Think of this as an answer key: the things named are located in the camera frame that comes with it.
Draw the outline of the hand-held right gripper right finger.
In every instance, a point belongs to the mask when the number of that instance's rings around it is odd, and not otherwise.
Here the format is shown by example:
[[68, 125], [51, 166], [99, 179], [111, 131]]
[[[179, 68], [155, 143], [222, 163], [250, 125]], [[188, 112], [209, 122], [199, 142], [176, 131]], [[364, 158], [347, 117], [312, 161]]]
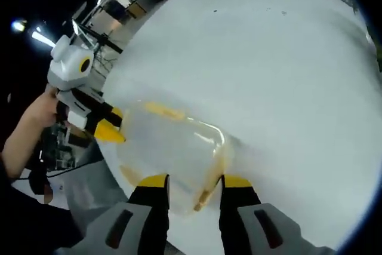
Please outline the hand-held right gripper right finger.
[[221, 176], [219, 230], [225, 254], [335, 254], [317, 247], [300, 226], [269, 203], [262, 203], [244, 178]]

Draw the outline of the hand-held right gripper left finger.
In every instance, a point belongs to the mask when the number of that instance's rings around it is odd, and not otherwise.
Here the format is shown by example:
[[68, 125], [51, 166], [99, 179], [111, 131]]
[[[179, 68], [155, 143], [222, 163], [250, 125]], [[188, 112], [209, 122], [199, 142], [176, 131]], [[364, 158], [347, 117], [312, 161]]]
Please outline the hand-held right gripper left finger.
[[141, 180], [129, 200], [95, 218], [85, 237], [59, 254], [164, 254], [169, 229], [168, 174]]

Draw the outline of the person's left hand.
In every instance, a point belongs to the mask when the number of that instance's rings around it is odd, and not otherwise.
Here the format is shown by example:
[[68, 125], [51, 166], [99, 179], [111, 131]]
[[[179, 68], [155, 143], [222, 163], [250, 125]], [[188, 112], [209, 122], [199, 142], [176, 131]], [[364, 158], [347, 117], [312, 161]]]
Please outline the person's left hand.
[[47, 87], [26, 109], [24, 116], [33, 131], [41, 132], [56, 122], [58, 104], [57, 92], [58, 90], [56, 88]]

